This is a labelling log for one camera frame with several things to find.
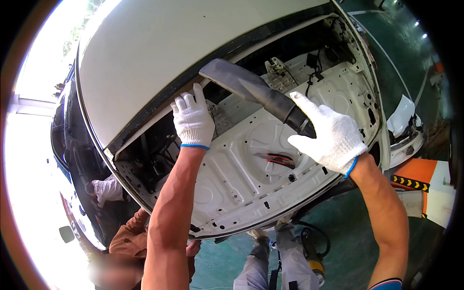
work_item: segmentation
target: hand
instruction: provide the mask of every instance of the hand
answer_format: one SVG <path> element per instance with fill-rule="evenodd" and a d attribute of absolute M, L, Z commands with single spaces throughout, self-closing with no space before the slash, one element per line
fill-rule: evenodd
<path fill-rule="evenodd" d="M 199 84 L 193 84 L 196 102 L 189 93 L 181 93 L 171 103 L 174 126 L 181 146 L 209 149 L 214 134 L 214 122 L 209 115 L 205 96 Z"/>
<path fill-rule="evenodd" d="M 314 124 L 317 138 L 293 135 L 289 143 L 327 169 L 348 177 L 356 157 L 367 150 L 356 122 L 325 105 L 316 106 L 299 92 L 290 97 Z"/>
<path fill-rule="evenodd" d="M 198 254 L 198 252 L 200 251 L 200 245 L 201 245 L 200 240 L 196 239 L 195 241 L 193 241 L 190 245 L 188 245 L 185 248 L 186 256 L 187 257 L 193 257 L 196 254 Z"/>

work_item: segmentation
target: green epoxy floor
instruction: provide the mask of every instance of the green epoxy floor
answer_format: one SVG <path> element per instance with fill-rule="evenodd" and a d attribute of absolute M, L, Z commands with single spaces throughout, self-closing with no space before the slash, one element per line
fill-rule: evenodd
<path fill-rule="evenodd" d="M 346 12 L 377 9 L 371 0 L 345 0 L 341 6 Z M 400 8 L 393 4 L 393 0 L 386 0 L 382 8 L 385 13 L 367 13 L 354 17 L 385 49 L 415 101 L 427 67 L 432 64 L 432 45 L 427 38 L 422 38 L 425 32 L 420 25 L 414 26 L 416 19 L 406 7 Z M 407 96 L 407 93 L 385 54 L 369 35 L 367 39 L 377 63 L 376 74 L 384 112 L 388 118 L 398 105 L 401 95 Z M 438 99 L 437 90 L 427 79 L 416 108 L 425 128 L 432 126 L 438 116 Z M 366 289 L 379 250 L 359 190 L 323 202 L 303 220 L 322 229 L 331 241 L 330 253 L 323 261 L 326 282 L 322 289 Z M 404 289 L 409 289 L 408 285 L 414 275 L 427 263 L 443 232 L 443 228 L 426 219 L 409 218 L 409 226 L 409 261 Z M 275 240 L 273 232 L 270 233 L 270 239 Z M 323 243 L 317 246 L 319 251 L 323 251 L 323 247 Z M 191 289 L 232 287 L 251 249 L 252 239 L 247 234 L 232 236 L 217 245 L 213 240 L 203 241 L 195 260 L 196 273 Z M 276 266 L 277 251 L 271 251 L 269 274 Z"/>

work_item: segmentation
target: car roof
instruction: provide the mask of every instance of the car roof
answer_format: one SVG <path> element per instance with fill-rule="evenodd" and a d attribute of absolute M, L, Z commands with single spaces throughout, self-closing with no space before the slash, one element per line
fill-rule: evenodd
<path fill-rule="evenodd" d="M 212 51 L 256 27 L 328 2 L 105 2 L 79 47 L 81 93 L 97 141 L 106 148 L 154 96 Z"/>

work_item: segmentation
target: shoe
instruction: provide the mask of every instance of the shoe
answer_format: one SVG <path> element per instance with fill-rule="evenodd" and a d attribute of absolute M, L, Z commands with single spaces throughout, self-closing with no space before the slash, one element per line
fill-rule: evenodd
<path fill-rule="evenodd" d="M 279 230 L 279 228 L 283 225 L 286 225 L 286 224 L 289 224 L 290 221 L 291 221 L 291 217 L 293 216 L 293 213 L 289 213 L 287 214 L 286 216 L 280 218 L 277 220 L 277 224 L 276 224 L 276 231 Z"/>
<path fill-rule="evenodd" d="M 253 237 L 253 239 L 258 239 L 259 237 L 267 237 L 267 233 L 260 228 L 256 228 L 251 231 L 247 231 L 247 234 Z"/>

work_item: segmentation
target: gray pants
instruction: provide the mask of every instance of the gray pants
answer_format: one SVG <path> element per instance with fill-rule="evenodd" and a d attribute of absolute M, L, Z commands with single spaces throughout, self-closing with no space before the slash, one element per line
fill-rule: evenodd
<path fill-rule="evenodd" d="M 234 290 L 268 290 L 269 238 L 254 241 L 240 275 L 233 281 Z M 303 248 L 295 241 L 293 226 L 282 225 L 277 230 L 277 247 L 282 261 L 282 289 L 296 281 L 298 290 L 319 289 L 319 279 L 309 267 Z"/>

